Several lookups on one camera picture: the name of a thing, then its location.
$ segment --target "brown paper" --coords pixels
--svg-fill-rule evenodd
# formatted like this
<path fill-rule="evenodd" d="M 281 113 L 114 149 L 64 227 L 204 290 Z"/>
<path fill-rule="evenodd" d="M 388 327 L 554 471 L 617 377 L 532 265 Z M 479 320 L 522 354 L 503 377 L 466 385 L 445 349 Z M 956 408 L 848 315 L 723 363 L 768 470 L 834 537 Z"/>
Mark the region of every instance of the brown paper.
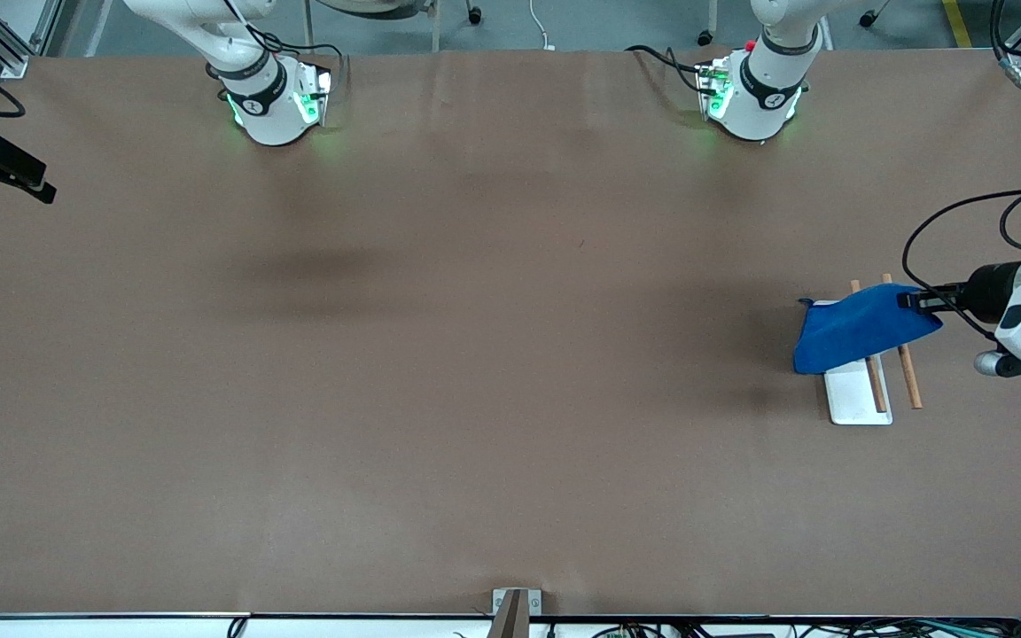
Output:
<path fill-rule="evenodd" d="M 1021 615 L 1021 380 L 830 425 L 803 310 L 1021 187 L 982 51 L 837 52 L 732 140 L 635 54 L 353 59 L 260 148 L 202 60 L 40 59 L 0 133 L 0 610 Z M 1017 258 L 998 205 L 916 247 Z M 1012 231 L 1021 238 L 1021 210 Z"/>

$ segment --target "wooden chopstick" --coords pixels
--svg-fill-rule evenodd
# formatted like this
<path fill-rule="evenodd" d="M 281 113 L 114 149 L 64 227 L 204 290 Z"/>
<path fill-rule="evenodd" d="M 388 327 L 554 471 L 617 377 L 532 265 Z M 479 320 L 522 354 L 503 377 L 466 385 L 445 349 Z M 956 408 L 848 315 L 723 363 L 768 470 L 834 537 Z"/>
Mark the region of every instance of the wooden chopstick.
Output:
<path fill-rule="evenodd" d="M 880 280 L 883 284 L 891 284 L 892 276 L 885 272 L 884 275 L 880 276 Z M 901 367 L 904 370 L 904 387 L 909 388 L 909 403 L 912 404 L 913 409 L 921 409 L 924 407 L 924 403 L 920 400 L 920 384 L 917 383 L 916 367 L 912 366 L 912 351 L 909 350 L 909 344 L 897 346 L 896 354 L 901 355 Z"/>
<path fill-rule="evenodd" d="M 857 293 L 862 291 L 862 282 L 853 279 L 849 282 L 849 291 Z M 888 412 L 888 403 L 884 400 L 884 392 L 880 387 L 880 373 L 877 372 L 877 360 L 872 356 L 866 356 L 866 371 L 869 373 L 869 385 L 872 386 L 872 400 L 877 405 L 877 412 Z"/>

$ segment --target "blue towel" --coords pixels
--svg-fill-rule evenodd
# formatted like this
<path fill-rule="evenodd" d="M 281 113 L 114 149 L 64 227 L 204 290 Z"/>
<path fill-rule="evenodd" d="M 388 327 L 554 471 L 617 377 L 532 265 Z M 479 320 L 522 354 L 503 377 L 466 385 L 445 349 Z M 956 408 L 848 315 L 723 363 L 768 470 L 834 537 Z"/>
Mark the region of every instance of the blue towel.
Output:
<path fill-rule="evenodd" d="M 896 295 L 918 290 L 915 286 L 882 284 L 837 303 L 812 304 L 806 311 L 803 336 L 794 346 L 794 372 L 820 375 L 940 330 L 943 322 L 936 316 L 896 306 Z"/>

